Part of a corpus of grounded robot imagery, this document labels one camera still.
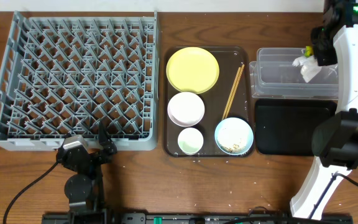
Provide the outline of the white paper napkin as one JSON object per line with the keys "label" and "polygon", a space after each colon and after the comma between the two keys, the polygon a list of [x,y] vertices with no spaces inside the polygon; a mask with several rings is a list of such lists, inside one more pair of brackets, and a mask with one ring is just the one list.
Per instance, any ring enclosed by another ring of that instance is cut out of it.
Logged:
{"label": "white paper napkin", "polygon": [[317,60],[313,57],[301,56],[294,59],[292,65],[301,67],[300,73],[306,83],[309,83],[321,70]]}

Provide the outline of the white cup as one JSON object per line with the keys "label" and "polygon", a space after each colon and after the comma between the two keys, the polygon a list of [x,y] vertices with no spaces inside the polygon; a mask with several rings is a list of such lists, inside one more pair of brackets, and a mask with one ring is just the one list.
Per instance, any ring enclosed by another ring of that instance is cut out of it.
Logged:
{"label": "white cup", "polygon": [[196,128],[185,128],[179,133],[177,143],[183,153],[194,155],[203,147],[204,138]]}

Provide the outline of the yellow plate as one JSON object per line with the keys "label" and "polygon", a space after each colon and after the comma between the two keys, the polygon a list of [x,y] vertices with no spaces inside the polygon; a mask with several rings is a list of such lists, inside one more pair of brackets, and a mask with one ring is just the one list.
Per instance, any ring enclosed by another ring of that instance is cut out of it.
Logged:
{"label": "yellow plate", "polygon": [[185,47],[176,51],[167,62],[168,82],[180,92],[200,94],[210,90],[219,78],[215,56],[201,47]]}

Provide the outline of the light blue bowl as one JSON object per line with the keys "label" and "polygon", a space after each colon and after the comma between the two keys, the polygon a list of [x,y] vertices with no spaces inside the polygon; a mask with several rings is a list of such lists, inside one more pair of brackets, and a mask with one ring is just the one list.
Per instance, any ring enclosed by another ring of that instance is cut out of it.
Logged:
{"label": "light blue bowl", "polygon": [[222,152],[230,156],[245,156],[252,150],[254,132],[247,121],[226,118],[216,126],[214,139]]}

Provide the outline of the green snack wrapper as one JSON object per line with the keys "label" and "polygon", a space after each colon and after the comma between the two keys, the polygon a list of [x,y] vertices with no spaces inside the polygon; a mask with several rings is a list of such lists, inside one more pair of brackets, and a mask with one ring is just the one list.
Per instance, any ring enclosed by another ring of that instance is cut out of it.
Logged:
{"label": "green snack wrapper", "polygon": [[313,55],[314,55],[314,52],[313,52],[312,46],[306,46],[306,47],[305,47],[304,56],[305,56],[306,58],[308,58],[308,57],[313,56]]}

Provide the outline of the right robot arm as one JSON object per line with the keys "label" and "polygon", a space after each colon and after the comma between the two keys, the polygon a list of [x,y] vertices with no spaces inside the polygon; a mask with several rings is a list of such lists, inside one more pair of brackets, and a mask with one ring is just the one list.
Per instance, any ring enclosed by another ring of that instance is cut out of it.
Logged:
{"label": "right robot arm", "polygon": [[339,93],[335,115],[314,130],[314,160],[301,189],[290,201],[291,215],[320,220],[342,180],[358,167],[358,1],[325,1],[323,24],[311,31],[313,54],[294,66],[337,65]]}

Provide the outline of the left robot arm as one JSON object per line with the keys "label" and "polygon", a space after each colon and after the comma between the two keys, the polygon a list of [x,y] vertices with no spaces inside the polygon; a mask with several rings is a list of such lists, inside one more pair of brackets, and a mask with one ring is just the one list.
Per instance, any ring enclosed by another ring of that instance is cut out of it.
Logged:
{"label": "left robot arm", "polygon": [[98,125],[96,138],[101,149],[90,148],[82,135],[68,136],[58,148],[56,160],[76,174],[65,183],[64,193],[69,200],[68,223],[112,223],[114,215],[105,207],[101,166],[110,163],[117,153],[103,124]]}

